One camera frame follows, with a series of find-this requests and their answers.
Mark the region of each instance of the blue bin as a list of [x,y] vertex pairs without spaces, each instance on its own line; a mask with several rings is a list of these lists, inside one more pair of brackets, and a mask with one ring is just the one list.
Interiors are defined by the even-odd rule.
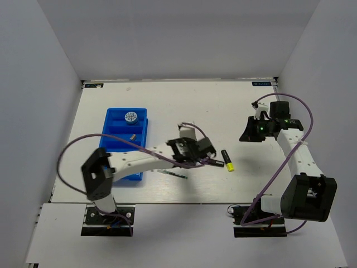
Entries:
[[[125,115],[128,112],[136,112],[139,117],[138,122],[135,125],[129,125],[125,121]],[[144,108],[109,108],[107,115],[105,116],[103,134],[110,134],[119,138],[123,138],[127,141],[135,143],[145,147],[146,134],[147,134],[147,110]],[[131,141],[130,138],[136,135],[136,139]],[[127,145],[124,142],[114,140],[112,138],[102,137],[100,139],[99,147],[104,147],[107,152],[129,152],[137,150],[136,148]],[[126,176],[123,179],[127,180],[142,180],[143,174],[137,173]]]

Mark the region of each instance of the wall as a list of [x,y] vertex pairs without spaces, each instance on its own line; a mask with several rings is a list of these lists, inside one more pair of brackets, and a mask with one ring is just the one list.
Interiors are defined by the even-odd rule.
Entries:
[[0,257],[22,267],[80,81],[36,0],[0,2]]
[[80,79],[278,76],[319,0],[38,0]]
[[[315,125],[312,154],[338,189],[331,215],[349,267],[357,267],[357,10],[356,1],[322,0],[279,79],[282,92],[304,99]],[[307,113],[293,103],[293,114]]]

